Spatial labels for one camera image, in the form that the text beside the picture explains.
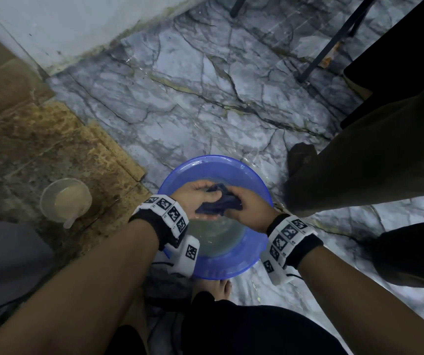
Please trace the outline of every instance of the gray marble floor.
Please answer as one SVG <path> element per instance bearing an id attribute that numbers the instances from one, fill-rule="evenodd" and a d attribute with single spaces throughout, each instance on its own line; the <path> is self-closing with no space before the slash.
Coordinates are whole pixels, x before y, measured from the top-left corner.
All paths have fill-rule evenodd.
<path id="1" fill-rule="evenodd" d="M 340 76 L 343 68 L 419 1 L 378 0 L 356 37 L 303 84 L 296 74 L 361 0 L 247 0 L 236 19 L 228 15 L 234 0 L 209 0 L 49 82 L 84 122 L 98 120 L 147 169 L 144 184 L 152 192 L 183 161 L 224 154 L 254 167 L 280 201 L 287 150 L 298 142 L 322 150 L 361 102 Z M 424 289 L 384 282 L 345 236 L 379 235 L 422 222 L 424 197 L 321 212 L 309 221 L 333 252 L 424 318 Z M 178 296 L 190 286 L 165 277 L 155 287 L 165 283 L 164 294 L 172 287 Z M 298 311 L 341 340 L 299 279 L 274 287 L 258 263 L 233 284 L 235 303 Z M 172 351 L 169 332 L 180 319 L 168 314 L 162 322 L 152 339 L 153 354 Z"/>

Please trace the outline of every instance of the black and white wrist band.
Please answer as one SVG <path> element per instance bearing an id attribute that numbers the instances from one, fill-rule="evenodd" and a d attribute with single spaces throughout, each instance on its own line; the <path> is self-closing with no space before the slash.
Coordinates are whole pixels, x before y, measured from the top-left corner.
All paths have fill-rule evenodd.
<path id="1" fill-rule="evenodd" d="M 315 229 L 294 215 L 280 214 L 268 227 L 268 245 L 260 258 L 274 285 L 287 283 L 302 258 L 323 245 Z"/>
<path id="2" fill-rule="evenodd" d="M 189 219 L 178 202 L 167 195 L 154 195 L 140 204 L 129 221 L 146 220 L 154 228 L 159 238 L 159 250 L 169 243 L 178 248 Z"/>

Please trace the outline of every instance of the water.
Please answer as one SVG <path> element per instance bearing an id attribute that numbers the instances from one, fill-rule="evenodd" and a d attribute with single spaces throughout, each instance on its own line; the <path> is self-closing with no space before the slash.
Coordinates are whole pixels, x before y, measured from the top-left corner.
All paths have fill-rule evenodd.
<path id="1" fill-rule="evenodd" d="M 214 183 L 221 179 L 208 178 Z M 186 234 L 193 235 L 201 243 L 200 256 L 220 256 L 231 251 L 243 238 L 245 226 L 236 220 L 219 217 L 217 220 L 190 220 Z"/>

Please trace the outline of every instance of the plastic bowl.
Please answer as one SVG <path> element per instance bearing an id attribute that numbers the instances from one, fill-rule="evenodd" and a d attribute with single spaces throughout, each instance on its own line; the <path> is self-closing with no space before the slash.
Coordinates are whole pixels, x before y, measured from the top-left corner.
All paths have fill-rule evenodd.
<path id="1" fill-rule="evenodd" d="M 254 191 L 272 205 L 271 195 L 262 179 L 246 164 L 230 157 L 210 155 L 192 158 L 173 170 L 159 188 L 159 194 L 171 195 L 187 182 L 204 178 L 223 179 L 230 185 L 238 185 Z M 246 228 L 244 236 L 227 254 L 199 256 L 194 276 L 202 279 L 219 280 L 237 276 L 251 268 L 266 249 L 265 234 Z"/>

